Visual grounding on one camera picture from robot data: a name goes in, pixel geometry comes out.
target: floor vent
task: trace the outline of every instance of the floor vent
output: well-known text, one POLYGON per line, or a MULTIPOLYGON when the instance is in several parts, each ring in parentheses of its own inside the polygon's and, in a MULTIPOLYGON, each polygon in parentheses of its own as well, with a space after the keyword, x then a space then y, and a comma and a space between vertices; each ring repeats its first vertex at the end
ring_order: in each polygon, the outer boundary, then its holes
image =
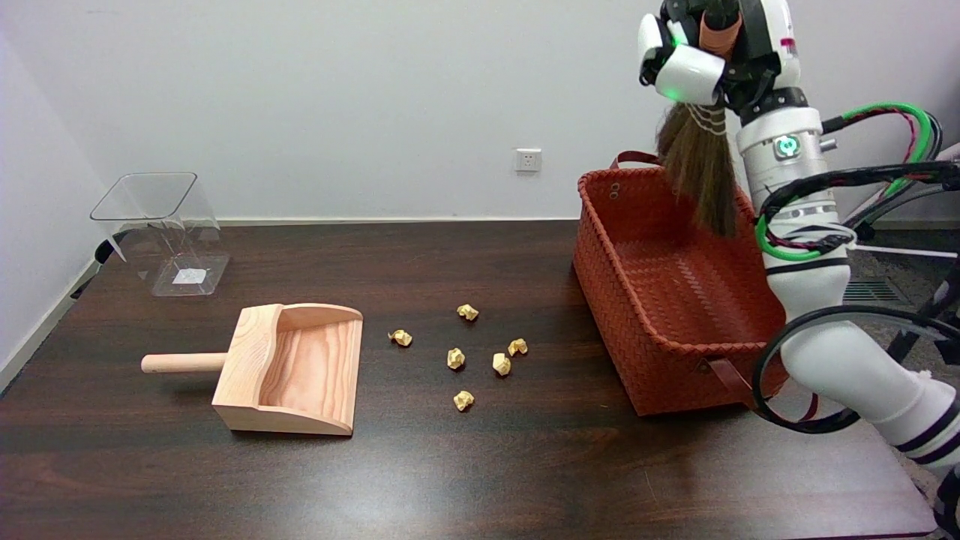
POLYGON ((910 306, 903 293, 888 279, 851 280, 844 292, 843 302, 870 306, 910 306))

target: baseboard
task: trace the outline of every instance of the baseboard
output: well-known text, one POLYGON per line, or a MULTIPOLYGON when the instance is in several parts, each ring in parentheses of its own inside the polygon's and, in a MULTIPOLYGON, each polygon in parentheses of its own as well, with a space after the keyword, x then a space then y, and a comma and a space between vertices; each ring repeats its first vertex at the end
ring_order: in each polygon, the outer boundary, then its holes
POLYGON ((940 231, 960 229, 960 221, 956 220, 877 220, 874 229, 878 231, 940 231))
POLYGON ((90 265, 80 273, 77 279, 70 282, 70 286, 63 290, 62 294, 60 294, 60 301, 47 311, 36 326, 34 326, 34 329, 27 334, 27 337, 20 343, 20 346, 13 351, 13 354, 7 359, 7 363, 0 368, 0 394, 7 390, 7 386, 16 378, 17 374, 20 373, 23 366, 26 365, 30 357, 33 356, 40 347, 40 344, 43 343, 43 340, 50 335, 50 332, 57 326, 57 323, 63 318, 63 315, 73 306, 74 300, 70 298, 73 291, 77 290, 80 285, 92 278, 99 268, 99 263, 91 261, 90 265))
POLYGON ((221 227, 272 227, 282 225, 356 225, 366 223, 460 223, 471 221, 575 221, 576 217, 305 217, 218 218, 221 227))

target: label sticker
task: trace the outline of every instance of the label sticker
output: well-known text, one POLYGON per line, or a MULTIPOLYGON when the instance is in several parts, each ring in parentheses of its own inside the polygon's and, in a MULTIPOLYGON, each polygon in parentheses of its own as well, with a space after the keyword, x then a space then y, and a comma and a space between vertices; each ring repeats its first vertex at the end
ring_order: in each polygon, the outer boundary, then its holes
POLYGON ((206 278, 206 270, 203 268, 184 268, 174 278, 174 285, 203 283, 204 278, 206 278))

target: wooden dustpan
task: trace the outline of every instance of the wooden dustpan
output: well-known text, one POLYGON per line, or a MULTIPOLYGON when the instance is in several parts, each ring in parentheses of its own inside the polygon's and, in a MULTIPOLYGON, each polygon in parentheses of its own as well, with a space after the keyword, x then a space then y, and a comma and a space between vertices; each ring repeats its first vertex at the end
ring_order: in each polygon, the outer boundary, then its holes
POLYGON ((147 355, 144 373, 220 372, 231 430, 353 434, 363 315, 325 304, 247 307, 225 354, 147 355))

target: white wall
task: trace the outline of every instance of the white wall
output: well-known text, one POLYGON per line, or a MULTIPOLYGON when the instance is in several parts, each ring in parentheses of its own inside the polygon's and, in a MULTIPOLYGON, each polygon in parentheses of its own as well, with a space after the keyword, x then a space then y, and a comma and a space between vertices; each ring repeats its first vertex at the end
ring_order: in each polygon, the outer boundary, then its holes
MULTIPOLYGON (((233 218, 574 217, 581 173, 653 147, 666 101, 637 84, 635 42, 659 5, 4 0, 2 25, 102 178, 192 170, 233 218), (540 175, 513 173, 514 146, 543 148, 540 175)), ((912 101, 960 139, 960 2, 791 5, 825 116, 912 101)), ((831 159, 899 160, 898 121, 831 159)))
POLYGON ((0 35, 0 389, 40 320, 93 260, 105 188, 0 35))

